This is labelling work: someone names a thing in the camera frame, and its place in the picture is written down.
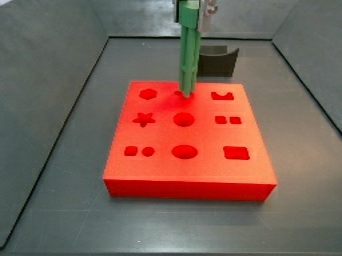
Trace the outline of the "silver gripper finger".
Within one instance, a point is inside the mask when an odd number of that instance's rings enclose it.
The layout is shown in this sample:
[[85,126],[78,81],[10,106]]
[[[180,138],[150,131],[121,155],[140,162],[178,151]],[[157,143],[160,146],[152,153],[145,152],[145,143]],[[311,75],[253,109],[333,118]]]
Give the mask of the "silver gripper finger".
[[218,12],[217,0],[200,0],[198,31],[209,29],[212,16]]

